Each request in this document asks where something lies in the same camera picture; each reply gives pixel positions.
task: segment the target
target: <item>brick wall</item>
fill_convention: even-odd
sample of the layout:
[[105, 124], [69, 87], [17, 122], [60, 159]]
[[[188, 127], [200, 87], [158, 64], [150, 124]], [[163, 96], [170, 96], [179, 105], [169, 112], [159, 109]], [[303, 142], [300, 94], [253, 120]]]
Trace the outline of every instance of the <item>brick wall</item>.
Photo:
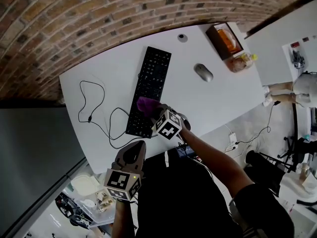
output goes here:
[[0, 99], [55, 100], [58, 76], [121, 43], [201, 22], [242, 31], [297, 0], [0, 0]]

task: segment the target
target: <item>computer mouse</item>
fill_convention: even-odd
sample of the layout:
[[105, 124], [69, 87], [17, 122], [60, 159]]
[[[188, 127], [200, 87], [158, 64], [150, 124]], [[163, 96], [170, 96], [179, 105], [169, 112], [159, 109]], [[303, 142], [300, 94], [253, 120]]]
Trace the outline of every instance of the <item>computer mouse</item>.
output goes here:
[[202, 78], [203, 81], [210, 82], [213, 80], [213, 74], [201, 63], [195, 65], [194, 71]]

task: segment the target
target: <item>human arm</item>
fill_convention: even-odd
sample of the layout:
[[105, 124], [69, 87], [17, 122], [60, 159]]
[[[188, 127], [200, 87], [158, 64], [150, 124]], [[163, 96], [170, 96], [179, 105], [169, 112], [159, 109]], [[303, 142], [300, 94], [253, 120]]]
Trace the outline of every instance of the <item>human arm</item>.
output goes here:
[[134, 238], [134, 225], [129, 203], [116, 202], [111, 237]]
[[235, 195], [244, 187], [253, 184], [242, 168], [229, 156], [208, 145], [185, 127], [180, 135], [202, 159], [210, 171]]

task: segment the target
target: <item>white table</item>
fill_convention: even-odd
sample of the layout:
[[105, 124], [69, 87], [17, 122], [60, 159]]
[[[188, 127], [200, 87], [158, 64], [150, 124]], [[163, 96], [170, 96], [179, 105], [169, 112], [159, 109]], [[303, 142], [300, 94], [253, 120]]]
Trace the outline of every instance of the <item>white table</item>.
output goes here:
[[[245, 51], [248, 47], [235, 23], [229, 24]], [[113, 149], [108, 138], [94, 124], [79, 123], [78, 112], [84, 105], [79, 88], [81, 80], [104, 85], [106, 97], [94, 112], [93, 120], [106, 130], [109, 116], [116, 107], [130, 111], [138, 73], [147, 46], [172, 53], [161, 102], [185, 114], [197, 136], [202, 136], [254, 108], [264, 100], [260, 78], [255, 66], [240, 73], [230, 72], [215, 51], [205, 31], [209, 25], [190, 26], [169, 30], [131, 41], [105, 51], [63, 73], [60, 76], [67, 110], [79, 143], [95, 173], [111, 167], [118, 150]], [[177, 40], [179, 34], [188, 37], [186, 43]], [[204, 82], [194, 72], [195, 64], [204, 64], [214, 75], [212, 82]], [[100, 103], [100, 87], [82, 83], [87, 98], [86, 108], [80, 114], [87, 120]], [[121, 111], [112, 116], [111, 135], [116, 137], [125, 129], [128, 117]], [[113, 145], [121, 146], [134, 138], [123, 135]], [[151, 157], [177, 145], [157, 136], [145, 139], [146, 157]]]

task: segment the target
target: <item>white wall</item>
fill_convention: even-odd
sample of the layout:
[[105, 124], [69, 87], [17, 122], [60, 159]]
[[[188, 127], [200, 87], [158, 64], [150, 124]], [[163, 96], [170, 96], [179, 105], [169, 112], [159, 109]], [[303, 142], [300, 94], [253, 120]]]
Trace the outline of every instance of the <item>white wall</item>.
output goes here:
[[294, 81], [296, 74], [292, 75], [282, 46], [304, 37], [311, 39], [313, 35], [317, 35], [317, 0], [247, 38], [250, 51], [259, 57], [256, 67], [262, 85]]

